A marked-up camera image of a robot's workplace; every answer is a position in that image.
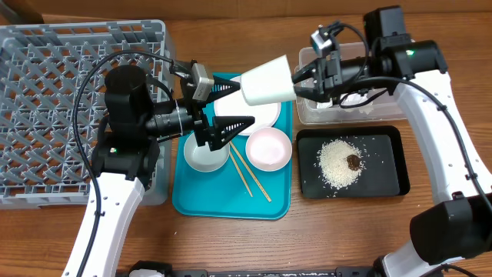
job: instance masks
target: blue tray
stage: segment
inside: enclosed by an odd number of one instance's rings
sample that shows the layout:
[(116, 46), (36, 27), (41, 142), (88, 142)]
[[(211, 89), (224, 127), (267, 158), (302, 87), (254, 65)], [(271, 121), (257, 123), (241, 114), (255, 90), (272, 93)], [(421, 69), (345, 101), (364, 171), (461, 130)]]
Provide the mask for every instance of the blue tray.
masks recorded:
[[(216, 76), (230, 79), (238, 75), (218, 73)], [(211, 122), (211, 117), (214, 116), (213, 103), (209, 104), (204, 112)], [(292, 140), (292, 102), (282, 103), (281, 113), (274, 127)], [(287, 213), (291, 206), (292, 161), (276, 172), (262, 172), (246, 158), (244, 148), (248, 137), (238, 135), (232, 140), (269, 194), (269, 203), (232, 149), (231, 152), (238, 161), (254, 197), (250, 197), (231, 159), (215, 172), (203, 173), (192, 169), (183, 156), (187, 138), (188, 136), (179, 139), (172, 193), (172, 203), (178, 212), (183, 215), (235, 219), (280, 219)]]

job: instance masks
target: wooden chopstick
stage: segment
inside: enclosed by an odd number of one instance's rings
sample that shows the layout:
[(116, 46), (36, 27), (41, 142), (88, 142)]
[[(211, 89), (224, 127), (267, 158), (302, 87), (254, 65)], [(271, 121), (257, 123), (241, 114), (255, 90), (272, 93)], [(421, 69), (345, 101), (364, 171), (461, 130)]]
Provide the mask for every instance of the wooden chopstick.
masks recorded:
[(236, 155), (238, 155), (238, 158), (241, 160), (241, 162), (243, 163), (244, 167), (248, 170), (248, 172), (251, 175), (251, 177), (253, 177), (253, 180), (256, 182), (256, 185), (258, 185), (258, 188), (260, 188), (261, 192), (263, 192), (264, 197), (266, 197), (267, 200), (269, 202), (271, 202), (270, 196), (268, 196), (268, 193), (263, 189), (263, 185), (260, 184), (260, 181), (258, 181), (258, 179), (256, 178), (256, 176), (253, 174), (253, 172), (249, 168), (248, 164), (244, 161), (244, 159), (241, 156), (241, 154), (239, 154), (239, 151), (236, 148), (236, 146), (234, 146), (234, 143), (229, 142), (229, 144), (231, 145), (232, 149), (234, 149), (234, 152), (236, 152)]
[(232, 153), (229, 153), (229, 155), (231, 156), (231, 160), (234, 163), (234, 166), (236, 167), (236, 169), (238, 170), (238, 173), (239, 173), (241, 179), (243, 180), (244, 186), (246, 186), (246, 189), (248, 190), (249, 195), (251, 195), (251, 197), (253, 197), (253, 194), (251, 193), (251, 190), (249, 189), (249, 185), (246, 182), (246, 179), (244, 179), (243, 172), (241, 172), (241, 170), (239, 169), (239, 165), (236, 162), (236, 159), (234, 159), (234, 156), (232, 155)]

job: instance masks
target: bowl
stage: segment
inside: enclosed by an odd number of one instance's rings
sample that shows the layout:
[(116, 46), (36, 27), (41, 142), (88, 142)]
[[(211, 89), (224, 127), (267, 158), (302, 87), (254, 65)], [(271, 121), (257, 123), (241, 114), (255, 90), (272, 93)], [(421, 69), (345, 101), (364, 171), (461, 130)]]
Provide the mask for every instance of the bowl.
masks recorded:
[[(241, 82), (241, 76), (234, 77), (231, 81)], [(254, 116), (254, 124), (240, 132), (239, 135), (251, 135), (260, 128), (273, 126), (280, 115), (280, 110), (281, 103), (248, 105), (241, 90), (214, 102), (216, 116)]]
[(246, 141), (246, 156), (255, 168), (276, 171), (291, 160), (291, 140), (277, 128), (261, 128)]
[(210, 151), (208, 142), (198, 147), (194, 133), (184, 143), (184, 160), (196, 171), (213, 172), (222, 167), (229, 159), (229, 144), (219, 150)]

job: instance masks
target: table surface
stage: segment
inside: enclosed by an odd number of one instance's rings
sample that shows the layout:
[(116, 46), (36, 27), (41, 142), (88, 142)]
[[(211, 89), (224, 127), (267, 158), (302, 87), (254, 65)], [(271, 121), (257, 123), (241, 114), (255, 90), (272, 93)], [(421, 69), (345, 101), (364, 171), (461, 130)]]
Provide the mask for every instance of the table surface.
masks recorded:
[[(492, 168), (492, 14), (405, 15), (415, 40), (435, 40), (450, 66), (464, 123), (487, 167)], [(360, 15), (337, 17), (362, 29)], [(292, 69), (319, 24), (335, 17), (221, 19), (166, 22), (178, 58), (196, 59), (215, 72), (244, 72), (287, 54)], [(341, 42), (355, 42), (345, 32)], [(305, 199), (293, 156), (291, 208), (277, 221), (187, 217), (169, 199), (139, 207), (132, 219), (119, 269), (138, 260), (171, 263), (175, 269), (333, 269), (370, 265), (409, 239), (411, 218), (430, 208), (427, 169), (406, 121), (361, 125), (396, 126), (404, 143), (411, 191), (384, 199)], [(294, 112), (294, 137), (303, 128)], [(173, 142), (174, 172), (177, 141)], [(0, 211), (0, 276), (60, 276), (70, 256), (85, 207)], [(458, 265), (492, 275), (491, 253)]]

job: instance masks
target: gray wire basket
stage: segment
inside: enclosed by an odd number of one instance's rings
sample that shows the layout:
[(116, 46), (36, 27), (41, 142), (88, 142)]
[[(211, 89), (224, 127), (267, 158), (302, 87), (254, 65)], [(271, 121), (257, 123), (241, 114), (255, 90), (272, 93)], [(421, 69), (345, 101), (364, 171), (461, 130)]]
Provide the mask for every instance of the gray wire basket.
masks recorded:
[[(71, 117), (82, 80), (105, 55), (140, 49), (175, 58), (159, 20), (0, 27), (0, 209), (85, 204), (88, 172), (75, 144)], [(119, 65), (137, 65), (169, 88), (169, 64), (142, 55), (121, 55), (91, 77), (78, 123), (90, 157), (97, 127), (107, 112), (104, 77)], [(154, 102), (167, 99), (151, 87)], [(161, 144), (154, 178), (143, 204), (168, 197), (171, 142)]]

